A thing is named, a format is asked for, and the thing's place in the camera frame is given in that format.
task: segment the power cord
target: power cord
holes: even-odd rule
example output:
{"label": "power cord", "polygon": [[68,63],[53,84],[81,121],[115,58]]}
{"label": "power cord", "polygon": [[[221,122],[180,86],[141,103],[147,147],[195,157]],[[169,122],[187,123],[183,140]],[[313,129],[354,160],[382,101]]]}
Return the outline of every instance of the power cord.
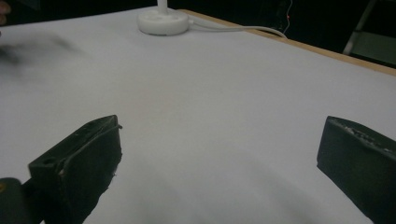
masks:
{"label": "power cord", "polygon": [[278,30],[272,29],[272,28],[268,28],[268,27],[264,27],[264,26],[218,27],[218,26],[211,26],[211,25],[202,24],[202,23],[199,23],[199,22],[194,21],[194,20],[189,20],[189,23],[190,23],[190,25],[196,25],[196,26],[205,28],[207,30],[213,30],[213,31],[224,31],[224,32],[230,31],[231,32],[231,31],[243,31],[243,30],[260,30],[260,31],[264,31],[264,32],[267,32],[267,33],[279,35],[279,36],[287,39],[287,37],[283,33],[279,32]]}
{"label": "power cord", "polygon": [[290,16],[289,16],[289,13],[290,13],[290,9],[291,9],[292,5],[293,5],[293,0],[290,0],[289,8],[286,11],[286,19],[288,20],[288,26],[286,26],[285,30],[283,31],[283,34],[285,34],[288,31],[289,27],[290,27]]}

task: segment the white lamp base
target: white lamp base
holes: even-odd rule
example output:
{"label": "white lamp base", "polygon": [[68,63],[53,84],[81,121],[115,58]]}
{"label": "white lamp base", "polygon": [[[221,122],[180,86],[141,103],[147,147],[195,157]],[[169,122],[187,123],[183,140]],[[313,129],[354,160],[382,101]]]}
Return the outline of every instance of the white lamp base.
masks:
{"label": "white lamp base", "polygon": [[148,10],[137,17],[139,30],[148,35],[179,35],[189,29],[189,16],[180,11]]}

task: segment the white surface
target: white surface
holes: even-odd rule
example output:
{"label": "white surface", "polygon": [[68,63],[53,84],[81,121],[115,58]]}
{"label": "white surface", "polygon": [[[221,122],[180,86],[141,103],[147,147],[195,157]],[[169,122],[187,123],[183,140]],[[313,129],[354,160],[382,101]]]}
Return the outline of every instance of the white surface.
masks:
{"label": "white surface", "polygon": [[243,32],[145,35],[143,10],[2,28],[0,176],[117,114],[86,223],[371,223],[316,156],[328,115],[396,138],[395,77]]}

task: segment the table edge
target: table edge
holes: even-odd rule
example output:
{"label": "table edge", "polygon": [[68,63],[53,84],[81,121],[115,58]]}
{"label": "table edge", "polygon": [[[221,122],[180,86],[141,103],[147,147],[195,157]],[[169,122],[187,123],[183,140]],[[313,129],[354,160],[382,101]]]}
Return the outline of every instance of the table edge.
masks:
{"label": "table edge", "polygon": [[[207,15],[204,15],[204,14],[201,14],[201,13],[198,13],[198,12],[191,11],[191,10],[188,10],[188,9],[179,9],[179,10],[183,11],[183,12],[185,12],[185,13],[191,15],[191,16],[198,17],[198,18],[201,18],[201,19],[204,19],[204,20],[208,20],[208,21],[213,21],[213,22],[216,22],[216,23],[219,23],[219,24],[222,24],[222,25],[226,25],[226,26],[237,26],[238,25],[238,24],[235,24],[235,23],[232,23],[232,22],[229,22],[229,21],[224,21],[224,20],[221,20],[221,19],[218,19],[218,18],[214,18],[214,17],[207,16]],[[304,43],[301,43],[301,42],[298,42],[298,41],[295,41],[295,40],[285,39],[285,38],[279,37],[277,35],[268,34],[268,33],[262,32],[262,31],[258,31],[258,30],[248,30],[247,32],[252,33],[254,35],[260,35],[260,36],[263,36],[263,37],[274,39],[276,41],[283,42],[283,43],[292,45],[292,46],[300,48],[300,49],[306,49],[306,50],[315,52],[317,54],[324,55],[326,57],[330,57],[330,58],[336,59],[338,61],[342,61],[342,62],[345,62],[345,63],[352,63],[352,64],[355,64],[357,66],[365,67],[365,68],[368,68],[368,69],[371,69],[371,70],[374,70],[374,71],[377,71],[377,72],[385,73],[385,74],[392,75],[392,76],[396,77],[396,69],[393,69],[393,68],[390,68],[390,67],[386,67],[386,66],[381,65],[381,64],[370,63],[370,62],[367,62],[367,61],[364,61],[364,60],[361,60],[361,59],[353,58],[353,57],[350,57],[350,56],[347,56],[347,55],[344,55],[344,54],[340,54],[340,53],[337,53],[337,52],[333,52],[333,51],[330,51],[330,50],[327,50],[327,49],[321,49],[321,48],[318,48],[318,47],[307,45],[307,44],[304,44]]]}

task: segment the white tabletop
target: white tabletop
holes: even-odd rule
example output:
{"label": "white tabletop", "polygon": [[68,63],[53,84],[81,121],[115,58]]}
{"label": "white tabletop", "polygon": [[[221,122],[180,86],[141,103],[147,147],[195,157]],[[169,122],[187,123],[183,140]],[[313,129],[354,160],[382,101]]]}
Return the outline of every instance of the white tabletop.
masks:
{"label": "white tabletop", "polygon": [[327,116],[396,138],[396,77],[246,32],[138,31],[145,9],[2,28],[0,176],[116,114],[85,223],[371,223],[317,167]]}

